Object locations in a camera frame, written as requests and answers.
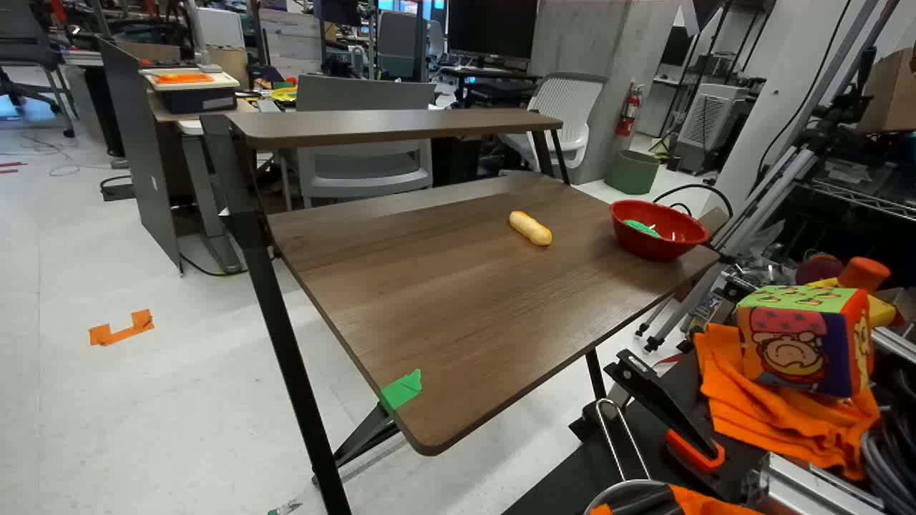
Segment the green soft object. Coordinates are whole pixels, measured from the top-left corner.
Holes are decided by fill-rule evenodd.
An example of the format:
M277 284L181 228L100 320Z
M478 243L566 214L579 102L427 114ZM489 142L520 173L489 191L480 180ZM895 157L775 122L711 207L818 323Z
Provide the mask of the green soft object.
M624 220L624 227L629 227L629 228L635 228L635 233L641 233L641 234L648 234L648 238L662 238L658 233L655 233L655 227L648 227L648 223L641 223L641 220Z

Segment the red plastic bowl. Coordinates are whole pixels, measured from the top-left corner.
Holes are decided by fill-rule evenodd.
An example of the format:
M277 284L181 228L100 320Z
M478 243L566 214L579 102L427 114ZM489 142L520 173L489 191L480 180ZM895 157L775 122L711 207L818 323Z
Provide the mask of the red plastic bowl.
M711 240L711 233L696 218L648 201L615 201L611 207L611 220L619 247L648 261L671 263ZM648 238L624 227L624 220L641 220L648 227L655 227L662 238Z

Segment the yellow bread roll toy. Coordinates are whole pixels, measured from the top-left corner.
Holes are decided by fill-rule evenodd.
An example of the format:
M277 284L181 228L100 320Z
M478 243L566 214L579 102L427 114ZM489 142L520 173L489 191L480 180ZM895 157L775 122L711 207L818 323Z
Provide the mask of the yellow bread roll toy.
M548 250L552 243L552 233L526 211L512 211L509 227L518 234L525 234L532 247Z

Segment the green tape piece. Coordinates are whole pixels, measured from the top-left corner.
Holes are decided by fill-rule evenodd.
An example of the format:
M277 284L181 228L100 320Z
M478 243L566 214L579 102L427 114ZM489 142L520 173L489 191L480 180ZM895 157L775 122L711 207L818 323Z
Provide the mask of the green tape piece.
M412 368L382 389L382 407L386 413L397 413L402 407L412 403L420 393L425 393L425 373Z

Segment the green bucket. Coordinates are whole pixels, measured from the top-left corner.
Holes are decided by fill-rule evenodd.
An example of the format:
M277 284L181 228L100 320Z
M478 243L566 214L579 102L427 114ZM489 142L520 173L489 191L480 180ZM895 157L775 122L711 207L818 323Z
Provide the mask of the green bucket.
M603 178L608 187L624 194L648 194L655 184L658 157L644 152L622 152Z

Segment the white chair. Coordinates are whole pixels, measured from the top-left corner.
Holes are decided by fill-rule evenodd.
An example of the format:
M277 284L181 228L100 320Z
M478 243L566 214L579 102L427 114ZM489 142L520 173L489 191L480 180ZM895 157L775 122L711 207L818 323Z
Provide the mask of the white chair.
M602 82L596 77L579 74L551 74L530 100L530 110L562 120L558 142L566 170L579 170L588 157L591 142L591 114L599 100ZM503 170L530 170L532 141L530 134L503 134Z

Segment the red fire extinguisher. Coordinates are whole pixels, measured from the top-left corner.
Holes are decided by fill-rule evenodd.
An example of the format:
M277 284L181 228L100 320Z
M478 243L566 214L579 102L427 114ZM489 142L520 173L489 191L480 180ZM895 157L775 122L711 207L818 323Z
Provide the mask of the red fire extinguisher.
M619 141L629 141L634 138L638 110L641 110L641 87L629 82L624 107L622 107L622 114L619 114L619 125L615 125L615 138Z

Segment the black orange clamp tool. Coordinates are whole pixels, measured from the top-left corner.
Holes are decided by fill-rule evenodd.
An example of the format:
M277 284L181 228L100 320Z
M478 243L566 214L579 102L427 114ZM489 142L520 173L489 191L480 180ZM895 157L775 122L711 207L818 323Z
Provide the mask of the black orange clamp tool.
M688 469L698 477L712 477L725 467L727 450L681 409L648 361L622 348L608 376L664 423L662 441Z

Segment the orange floor tape marker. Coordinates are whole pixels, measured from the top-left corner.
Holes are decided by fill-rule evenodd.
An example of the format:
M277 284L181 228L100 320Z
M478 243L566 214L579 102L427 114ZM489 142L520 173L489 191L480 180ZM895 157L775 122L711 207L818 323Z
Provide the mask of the orange floor tape marker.
M90 328L93 347L115 347L154 328L150 310L138 310L125 327L100 323Z

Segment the box with orange top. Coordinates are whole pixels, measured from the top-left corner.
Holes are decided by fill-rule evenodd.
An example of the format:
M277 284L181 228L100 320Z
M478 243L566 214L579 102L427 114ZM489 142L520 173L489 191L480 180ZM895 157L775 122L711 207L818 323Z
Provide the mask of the box with orange top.
M143 70L140 77L173 114L220 111L238 107L240 82L230 71Z

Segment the colourful plush cube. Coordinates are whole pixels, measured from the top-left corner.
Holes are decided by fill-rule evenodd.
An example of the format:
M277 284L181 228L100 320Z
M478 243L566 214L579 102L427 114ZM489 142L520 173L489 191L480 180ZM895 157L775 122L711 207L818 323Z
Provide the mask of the colourful plush cube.
M742 368L768 386L853 399L867 386L870 306L865 290L762 287L735 310Z

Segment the orange cloth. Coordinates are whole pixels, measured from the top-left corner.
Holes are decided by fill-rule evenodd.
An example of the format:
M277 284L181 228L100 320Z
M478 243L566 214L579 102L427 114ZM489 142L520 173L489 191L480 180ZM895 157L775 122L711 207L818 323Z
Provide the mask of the orange cloth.
M821 401L795 389L769 389L742 373L742 336L711 323L694 336L701 394L712 429L738 443L775 451L848 482L865 477L865 436L880 423L870 389L851 401Z

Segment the black table leg frame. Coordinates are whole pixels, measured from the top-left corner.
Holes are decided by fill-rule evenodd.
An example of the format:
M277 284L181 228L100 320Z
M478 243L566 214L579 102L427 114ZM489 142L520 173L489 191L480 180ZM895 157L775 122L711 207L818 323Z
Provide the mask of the black table leg frame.
M309 383L304 354L281 294L270 257L267 214L257 203L251 173L251 147L227 114L203 117L206 154L217 173L217 198L230 208L230 233L238 240L249 281L270 333L270 343L294 413L299 433L311 463L314 486L327 515L353 515L342 473L332 457L327 427Z

